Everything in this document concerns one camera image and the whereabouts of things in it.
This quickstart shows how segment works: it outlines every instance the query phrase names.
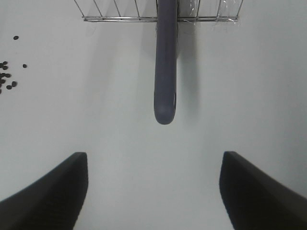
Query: wire rack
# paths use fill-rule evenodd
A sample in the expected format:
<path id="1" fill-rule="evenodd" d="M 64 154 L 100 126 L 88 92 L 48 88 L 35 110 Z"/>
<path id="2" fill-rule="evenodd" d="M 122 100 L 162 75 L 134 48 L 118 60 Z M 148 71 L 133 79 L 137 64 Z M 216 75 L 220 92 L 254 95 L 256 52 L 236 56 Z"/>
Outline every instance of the wire rack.
<path id="1" fill-rule="evenodd" d="M 84 10 L 82 10 L 80 4 L 80 0 L 74 0 L 76 3 L 79 11 L 81 12 L 82 18 L 86 22 L 157 22 L 157 14 L 158 14 L 158 0 L 153 0 L 155 1 L 155 16 L 153 17 L 144 17 L 141 16 L 140 10 L 139 10 L 139 5 L 137 3 L 137 0 L 134 0 L 134 9 L 135 13 L 137 16 L 132 16 L 132 17 L 126 17 L 123 16 L 123 14 L 120 12 L 119 7 L 118 7 L 118 0 L 111 0 L 113 6 L 116 9 L 117 15 L 115 16 L 106 16 L 102 14 L 102 9 L 101 7 L 98 6 L 96 0 L 88 0 L 93 1 L 94 7 L 97 9 L 97 15 L 95 16 L 86 16 L 84 14 Z M 178 22 L 236 22 L 239 19 L 239 14 L 243 5 L 243 1 L 241 0 L 240 3 L 238 4 L 238 9 L 233 15 L 223 15 L 222 13 L 222 8 L 224 7 L 225 3 L 230 0 L 219 0 L 218 1 L 218 7 L 217 7 L 217 12 L 215 15 L 212 16 L 203 16 L 200 14 L 200 7 L 203 2 L 203 0 L 195 0 L 197 2 L 196 4 L 196 9 L 195 9 L 195 16 L 181 16 L 179 15 L 178 17 Z"/>

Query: white surface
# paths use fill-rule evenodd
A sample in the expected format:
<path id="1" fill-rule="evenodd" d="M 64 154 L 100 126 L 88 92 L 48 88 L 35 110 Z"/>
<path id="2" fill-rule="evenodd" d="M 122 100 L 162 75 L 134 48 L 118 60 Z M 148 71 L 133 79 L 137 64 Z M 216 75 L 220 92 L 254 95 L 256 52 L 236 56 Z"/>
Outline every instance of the white surface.
<path id="1" fill-rule="evenodd" d="M 76 230 L 232 229 L 218 188 L 225 150 L 307 196 L 306 11 L 304 0 L 247 0 L 239 26 L 181 27 L 177 114 L 162 126 L 154 24 L 2 0 L 0 59 L 18 87 L 0 95 L 0 199 L 75 151 L 90 176 Z"/>

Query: white floor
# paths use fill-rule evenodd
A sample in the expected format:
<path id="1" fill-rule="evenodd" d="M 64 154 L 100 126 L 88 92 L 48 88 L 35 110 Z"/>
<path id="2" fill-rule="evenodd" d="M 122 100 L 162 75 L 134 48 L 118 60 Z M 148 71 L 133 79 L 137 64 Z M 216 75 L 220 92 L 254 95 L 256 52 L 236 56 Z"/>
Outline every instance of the white floor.
<path id="1" fill-rule="evenodd" d="M 90 180 L 76 230 L 232 229 L 225 150 L 307 196 L 306 11 L 305 0 L 246 0 L 237 25 L 180 26 L 177 114 L 162 126 L 154 23 L 2 0 L 0 62 L 18 86 L 0 95 L 0 200 L 75 151 L 88 153 Z"/>

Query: metal wire basket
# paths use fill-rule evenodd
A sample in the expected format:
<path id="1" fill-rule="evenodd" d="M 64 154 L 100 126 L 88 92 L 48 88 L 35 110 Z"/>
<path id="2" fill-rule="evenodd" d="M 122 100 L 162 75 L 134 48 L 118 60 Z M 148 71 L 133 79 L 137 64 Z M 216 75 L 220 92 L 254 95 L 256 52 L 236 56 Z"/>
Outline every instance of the metal wire basket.
<path id="1" fill-rule="evenodd" d="M 101 0 L 74 0 L 77 7 L 79 8 L 82 18 L 87 22 L 157 22 L 158 13 L 158 0 L 147 0 L 152 1 L 151 6 L 155 8 L 154 15 L 145 16 L 142 15 L 140 9 L 140 0 L 125 0 L 130 1 L 133 5 L 134 12 L 130 12 L 134 15 L 125 15 L 120 9 L 120 0 L 108 0 L 113 5 L 116 15 L 107 15 L 105 6 Z M 184 10 L 179 10 L 178 21 L 179 22 L 236 22 L 239 19 L 239 13 L 242 8 L 244 0 L 179 0 L 179 6 L 184 7 Z M 84 8 L 89 8 L 92 13 L 89 15 L 84 14 L 81 4 Z"/>
<path id="2" fill-rule="evenodd" d="M 129 1 L 136 16 L 121 13 L 119 2 Z M 206 1 L 216 3 L 214 16 L 206 15 L 201 8 Z M 88 22 L 157 22 L 153 108 L 156 120 L 163 125 L 173 121 L 176 110 L 177 23 L 238 21 L 243 4 L 243 0 L 148 0 L 155 15 L 147 16 L 140 10 L 140 3 L 145 0 L 91 0 L 86 2 L 92 3 L 92 10 L 85 16 L 80 3 L 74 2 Z M 101 7 L 105 2 L 113 6 L 116 16 Z"/>

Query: black curved edge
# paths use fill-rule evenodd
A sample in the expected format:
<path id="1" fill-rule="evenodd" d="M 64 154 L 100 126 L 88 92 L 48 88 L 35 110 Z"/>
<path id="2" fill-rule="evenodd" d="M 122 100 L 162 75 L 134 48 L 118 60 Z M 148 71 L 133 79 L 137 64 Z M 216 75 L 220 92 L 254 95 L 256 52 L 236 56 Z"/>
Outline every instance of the black curved edge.
<path id="1" fill-rule="evenodd" d="M 176 111 L 177 72 L 177 0 L 158 4 L 156 64 L 154 78 L 154 115 L 162 124 L 170 124 Z"/>
<path id="2" fill-rule="evenodd" d="M 225 152 L 220 192 L 235 230 L 307 230 L 307 200 L 236 152 Z"/>
<path id="3" fill-rule="evenodd" d="M 0 230 L 71 230 L 87 188 L 86 153 L 72 154 L 32 185 L 0 202 Z"/>

